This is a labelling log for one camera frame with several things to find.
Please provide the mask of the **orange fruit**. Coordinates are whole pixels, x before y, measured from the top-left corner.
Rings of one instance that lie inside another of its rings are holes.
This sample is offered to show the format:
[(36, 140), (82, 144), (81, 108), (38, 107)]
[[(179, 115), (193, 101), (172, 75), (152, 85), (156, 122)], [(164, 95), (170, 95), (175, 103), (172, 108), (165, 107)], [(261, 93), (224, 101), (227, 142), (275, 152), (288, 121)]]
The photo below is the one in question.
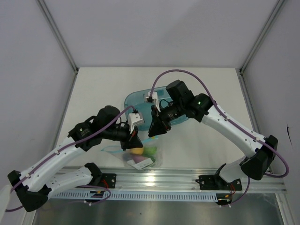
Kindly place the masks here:
[(131, 154), (135, 154), (135, 155), (142, 155), (144, 152), (144, 148), (133, 148), (130, 149), (130, 153)]

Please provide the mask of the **purple eggplant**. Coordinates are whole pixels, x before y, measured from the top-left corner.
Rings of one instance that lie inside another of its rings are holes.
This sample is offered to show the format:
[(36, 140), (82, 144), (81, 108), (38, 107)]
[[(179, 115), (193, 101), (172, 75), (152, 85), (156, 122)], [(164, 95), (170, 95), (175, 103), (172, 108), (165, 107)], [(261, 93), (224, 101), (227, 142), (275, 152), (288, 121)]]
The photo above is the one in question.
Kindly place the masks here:
[(131, 159), (128, 160), (128, 163), (132, 163), (132, 164), (138, 164), (144, 160), (147, 160), (148, 157), (142, 156), (142, 155), (131, 155)]

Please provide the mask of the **light green cucumber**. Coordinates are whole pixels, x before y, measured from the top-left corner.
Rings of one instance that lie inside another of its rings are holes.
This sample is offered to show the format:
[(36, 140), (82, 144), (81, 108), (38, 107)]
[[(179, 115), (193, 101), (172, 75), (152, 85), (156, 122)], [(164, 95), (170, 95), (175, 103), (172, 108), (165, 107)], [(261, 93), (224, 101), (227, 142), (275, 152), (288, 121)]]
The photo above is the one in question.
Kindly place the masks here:
[(144, 147), (143, 154), (144, 155), (155, 155), (157, 152), (157, 147)]

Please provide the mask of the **clear zip top bag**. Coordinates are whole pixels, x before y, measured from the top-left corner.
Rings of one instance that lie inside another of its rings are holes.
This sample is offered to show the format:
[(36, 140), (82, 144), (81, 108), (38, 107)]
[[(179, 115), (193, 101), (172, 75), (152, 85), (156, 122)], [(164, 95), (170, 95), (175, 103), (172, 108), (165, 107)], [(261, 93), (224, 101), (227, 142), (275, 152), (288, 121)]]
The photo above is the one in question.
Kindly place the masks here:
[(121, 160), (125, 167), (132, 167), (136, 170), (145, 170), (148, 168), (160, 168), (163, 157), (161, 153), (161, 144), (158, 136), (147, 138), (142, 141), (142, 148), (133, 148), (123, 150), (120, 146), (111, 145), (103, 148), (101, 151), (109, 153)]

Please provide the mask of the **blue translucent plastic basin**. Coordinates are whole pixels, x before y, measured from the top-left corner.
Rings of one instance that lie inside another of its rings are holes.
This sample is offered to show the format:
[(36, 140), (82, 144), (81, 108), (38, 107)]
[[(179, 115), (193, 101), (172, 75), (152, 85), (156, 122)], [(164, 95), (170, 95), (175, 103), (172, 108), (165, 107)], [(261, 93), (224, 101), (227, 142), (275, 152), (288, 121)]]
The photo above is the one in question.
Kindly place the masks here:
[[(161, 107), (165, 108), (168, 106), (168, 103), (172, 101), (170, 95), (165, 89), (166, 87), (158, 87), (154, 89), (154, 92), (157, 93), (157, 97), (159, 102), (161, 103)], [(148, 131), (152, 122), (151, 116), (151, 106), (152, 103), (145, 102), (145, 96), (150, 92), (151, 89), (136, 91), (129, 94), (124, 101), (124, 107), (128, 107), (129, 105), (134, 106), (134, 108), (142, 113), (144, 118), (144, 123), (138, 126), (139, 131)]]

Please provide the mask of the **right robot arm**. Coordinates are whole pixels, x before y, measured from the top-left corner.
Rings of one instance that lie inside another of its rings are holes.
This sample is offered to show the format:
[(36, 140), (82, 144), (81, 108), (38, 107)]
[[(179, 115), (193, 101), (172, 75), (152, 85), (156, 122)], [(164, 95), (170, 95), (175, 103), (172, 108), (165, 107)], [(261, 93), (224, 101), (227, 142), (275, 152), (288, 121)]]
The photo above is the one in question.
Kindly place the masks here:
[(170, 83), (166, 91), (172, 99), (167, 107), (161, 107), (158, 94), (153, 90), (145, 98), (147, 102), (154, 103), (149, 137), (166, 134), (171, 130), (171, 121), (185, 115), (218, 131), (244, 153), (241, 159), (221, 165), (212, 175), (212, 181), (207, 182), (206, 189), (224, 190), (235, 180), (245, 177), (262, 179), (275, 158), (270, 148), (277, 146), (277, 138), (272, 135), (264, 137), (238, 123), (208, 95), (200, 93), (195, 96), (183, 81)]

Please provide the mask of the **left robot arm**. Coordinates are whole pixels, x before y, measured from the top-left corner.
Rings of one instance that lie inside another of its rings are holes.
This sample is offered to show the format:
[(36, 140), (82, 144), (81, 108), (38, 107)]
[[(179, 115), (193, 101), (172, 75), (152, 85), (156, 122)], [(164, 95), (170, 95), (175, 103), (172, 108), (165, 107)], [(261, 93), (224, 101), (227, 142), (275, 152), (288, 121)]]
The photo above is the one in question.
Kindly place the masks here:
[(28, 169), (13, 170), (8, 179), (21, 207), (27, 212), (41, 208), (54, 195), (76, 187), (101, 188), (107, 191), (103, 173), (95, 163), (87, 163), (80, 169), (58, 176), (56, 173), (76, 157), (99, 145), (103, 139), (120, 142), (122, 150), (143, 146), (138, 137), (138, 125), (144, 123), (143, 115), (136, 109), (128, 120), (118, 123), (123, 111), (107, 105), (96, 116), (78, 123), (69, 131), (63, 142)]

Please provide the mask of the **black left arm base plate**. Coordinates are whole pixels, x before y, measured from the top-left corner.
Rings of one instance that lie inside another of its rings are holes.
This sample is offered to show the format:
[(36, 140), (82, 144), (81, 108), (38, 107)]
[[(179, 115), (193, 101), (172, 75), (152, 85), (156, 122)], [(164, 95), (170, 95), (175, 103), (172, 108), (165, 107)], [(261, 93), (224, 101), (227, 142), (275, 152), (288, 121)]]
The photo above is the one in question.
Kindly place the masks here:
[(101, 178), (96, 178), (94, 185), (107, 189), (115, 189), (117, 181), (117, 174), (115, 173), (103, 173)]

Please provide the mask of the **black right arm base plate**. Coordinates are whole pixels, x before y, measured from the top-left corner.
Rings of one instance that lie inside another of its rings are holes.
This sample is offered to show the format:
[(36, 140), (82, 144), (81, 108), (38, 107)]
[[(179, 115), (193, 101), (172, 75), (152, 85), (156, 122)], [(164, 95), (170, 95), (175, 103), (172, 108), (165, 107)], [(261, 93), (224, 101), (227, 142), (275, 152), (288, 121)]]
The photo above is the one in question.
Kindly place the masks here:
[(236, 179), (232, 182), (226, 182), (219, 175), (200, 175), (198, 176), (198, 179), (195, 180), (195, 182), (199, 184), (201, 190), (242, 190), (240, 179)]

